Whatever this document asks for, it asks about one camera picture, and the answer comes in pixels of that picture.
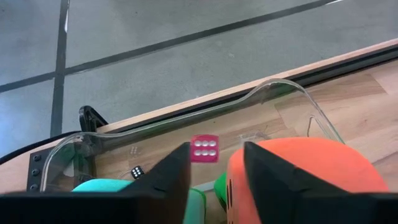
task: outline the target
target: transparent plastic tray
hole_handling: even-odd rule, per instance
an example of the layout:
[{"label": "transparent plastic tray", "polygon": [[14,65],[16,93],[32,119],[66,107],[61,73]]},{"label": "transparent plastic tray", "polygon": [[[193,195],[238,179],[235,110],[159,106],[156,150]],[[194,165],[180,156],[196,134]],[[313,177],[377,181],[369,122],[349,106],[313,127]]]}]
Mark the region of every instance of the transparent plastic tray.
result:
[{"label": "transparent plastic tray", "polygon": [[343,142],[304,88],[273,79],[240,99],[123,133],[73,134],[50,152],[40,190],[71,191],[92,178],[132,180],[134,166],[149,172],[196,134],[215,134],[220,140],[219,162],[192,164],[192,187],[202,190],[211,189],[244,141],[313,136]]}]

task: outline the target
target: gray floor tile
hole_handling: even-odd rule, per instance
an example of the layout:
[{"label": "gray floor tile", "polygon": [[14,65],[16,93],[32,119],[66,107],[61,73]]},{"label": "gray floor tile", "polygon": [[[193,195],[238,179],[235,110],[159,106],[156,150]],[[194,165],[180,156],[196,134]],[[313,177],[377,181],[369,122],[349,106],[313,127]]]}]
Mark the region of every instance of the gray floor tile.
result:
[{"label": "gray floor tile", "polygon": [[53,81],[0,93],[0,156],[50,137]]},{"label": "gray floor tile", "polygon": [[383,2],[338,2],[66,77],[63,131],[79,129],[83,105],[119,121],[393,39],[395,1]]},{"label": "gray floor tile", "polygon": [[71,0],[67,66],[314,0]]},{"label": "gray floor tile", "polygon": [[60,1],[0,1],[0,85],[55,70]]}]

